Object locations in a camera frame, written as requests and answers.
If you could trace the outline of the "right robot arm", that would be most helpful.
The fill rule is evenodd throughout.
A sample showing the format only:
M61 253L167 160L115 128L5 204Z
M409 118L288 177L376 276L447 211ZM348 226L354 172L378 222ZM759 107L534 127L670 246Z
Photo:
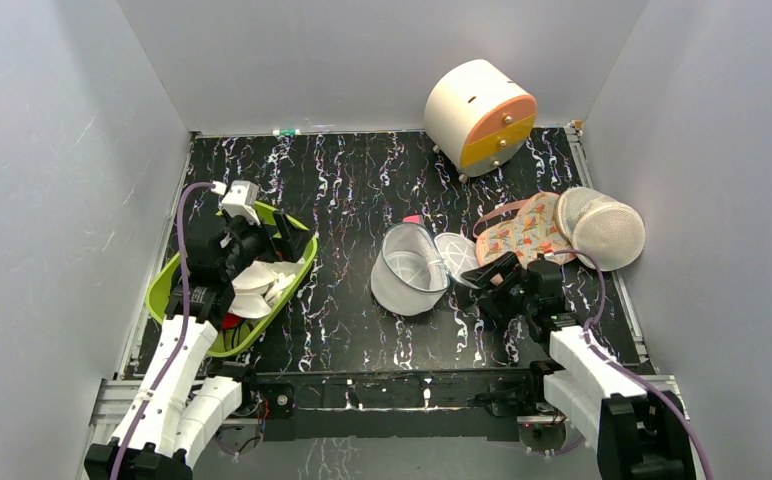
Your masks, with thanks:
M479 394L476 401L563 414L594 449L604 479L696 478L680 399L626 369L594 340L590 321L567 306L559 264L539 255L522 265L507 252L457 277L478 289L482 313L524 321L548 355L531 363L526 386Z

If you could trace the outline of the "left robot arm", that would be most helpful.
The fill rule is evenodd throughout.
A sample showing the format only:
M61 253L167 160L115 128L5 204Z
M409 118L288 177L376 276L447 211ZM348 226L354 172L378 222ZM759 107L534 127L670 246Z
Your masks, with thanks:
M189 238L177 220L178 273L162 332L128 411L104 443L89 446L91 479L190 479L196 461L232 413L248 416L261 400L243 378L215 375L193 387L234 298L234 279L255 261L302 262L316 251L311 230L257 202L224 207L211 235Z

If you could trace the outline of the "red bra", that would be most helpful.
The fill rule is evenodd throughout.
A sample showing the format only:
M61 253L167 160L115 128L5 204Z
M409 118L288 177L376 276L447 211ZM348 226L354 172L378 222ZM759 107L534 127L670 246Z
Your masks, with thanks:
M233 313L228 313L222 322L220 331L223 347L226 350L238 347L257 324L257 319L243 318Z

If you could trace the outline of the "white mesh laundry bag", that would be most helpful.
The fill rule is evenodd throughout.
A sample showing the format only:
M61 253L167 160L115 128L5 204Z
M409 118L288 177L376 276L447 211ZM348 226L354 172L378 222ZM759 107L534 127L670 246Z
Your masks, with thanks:
M451 232L432 235L419 223L390 227L370 275L374 299L388 312L417 316L434 308L453 285L474 289L463 274L479 267L476 245Z

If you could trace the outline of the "white bra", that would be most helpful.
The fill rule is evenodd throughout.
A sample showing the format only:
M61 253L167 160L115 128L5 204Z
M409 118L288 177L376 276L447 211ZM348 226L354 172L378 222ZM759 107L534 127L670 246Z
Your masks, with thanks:
M234 299L228 312L248 319L268 316L281 296L300 277L304 263L255 261L233 281Z

